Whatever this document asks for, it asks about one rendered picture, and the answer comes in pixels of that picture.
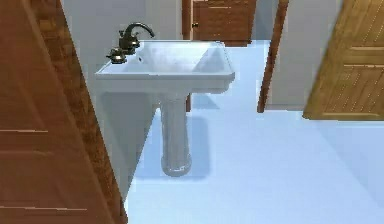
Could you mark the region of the dark bronze faucet knob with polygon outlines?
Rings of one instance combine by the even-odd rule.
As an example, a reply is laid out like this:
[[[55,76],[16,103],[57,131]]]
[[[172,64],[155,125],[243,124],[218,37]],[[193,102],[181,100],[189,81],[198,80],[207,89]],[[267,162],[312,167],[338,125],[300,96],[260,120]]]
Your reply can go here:
[[[111,61],[112,64],[123,64],[127,61],[123,50],[119,47],[114,47],[110,50],[107,58]]]

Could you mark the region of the dark bronze sink faucet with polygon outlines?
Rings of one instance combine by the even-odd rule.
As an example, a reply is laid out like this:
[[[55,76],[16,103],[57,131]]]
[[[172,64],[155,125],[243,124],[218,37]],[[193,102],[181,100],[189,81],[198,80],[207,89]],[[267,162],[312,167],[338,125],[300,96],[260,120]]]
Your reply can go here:
[[[135,50],[140,47],[137,35],[133,33],[135,27],[143,28],[152,38],[155,37],[154,31],[148,25],[142,22],[133,22],[129,24],[125,30],[119,31],[119,47],[127,55],[133,55]]]

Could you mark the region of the dark brown panelled door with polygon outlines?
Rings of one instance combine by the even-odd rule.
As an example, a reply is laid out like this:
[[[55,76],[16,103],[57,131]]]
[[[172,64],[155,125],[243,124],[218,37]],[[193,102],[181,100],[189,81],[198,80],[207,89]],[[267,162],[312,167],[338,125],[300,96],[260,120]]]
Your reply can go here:
[[[257,0],[181,0],[182,38],[246,47],[252,39],[256,5]],[[192,23],[199,26],[192,28]]]

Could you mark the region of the reddish brown wooden door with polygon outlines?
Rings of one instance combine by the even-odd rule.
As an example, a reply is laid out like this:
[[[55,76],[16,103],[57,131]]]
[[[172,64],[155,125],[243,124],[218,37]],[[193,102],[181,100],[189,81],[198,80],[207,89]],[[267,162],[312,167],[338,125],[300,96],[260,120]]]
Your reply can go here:
[[[58,0],[0,0],[0,224],[127,224]]]

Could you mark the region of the light oak wooden door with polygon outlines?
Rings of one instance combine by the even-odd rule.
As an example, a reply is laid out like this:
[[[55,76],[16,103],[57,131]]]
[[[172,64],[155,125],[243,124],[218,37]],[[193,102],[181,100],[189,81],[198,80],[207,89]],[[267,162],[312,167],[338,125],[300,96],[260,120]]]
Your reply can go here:
[[[384,121],[384,0],[342,1],[303,117]]]

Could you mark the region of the white pedestal sink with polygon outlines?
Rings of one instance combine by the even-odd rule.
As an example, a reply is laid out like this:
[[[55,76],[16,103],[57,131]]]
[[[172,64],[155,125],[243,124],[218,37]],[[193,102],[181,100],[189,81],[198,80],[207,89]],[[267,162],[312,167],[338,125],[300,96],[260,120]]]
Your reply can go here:
[[[161,110],[163,172],[187,174],[192,158],[187,135],[186,98],[222,94],[236,72],[221,41],[144,40],[124,63],[108,61],[94,73],[102,93],[153,95]]]

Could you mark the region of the reddish brown door frame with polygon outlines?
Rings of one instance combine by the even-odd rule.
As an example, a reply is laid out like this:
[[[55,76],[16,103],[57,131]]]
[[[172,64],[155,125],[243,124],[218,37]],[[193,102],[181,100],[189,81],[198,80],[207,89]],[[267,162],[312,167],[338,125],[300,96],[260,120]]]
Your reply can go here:
[[[278,55],[280,40],[285,23],[289,0],[279,0],[273,25],[272,38],[268,50],[266,66],[260,87],[257,112],[263,113],[266,108],[268,93],[272,81],[274,66]]]

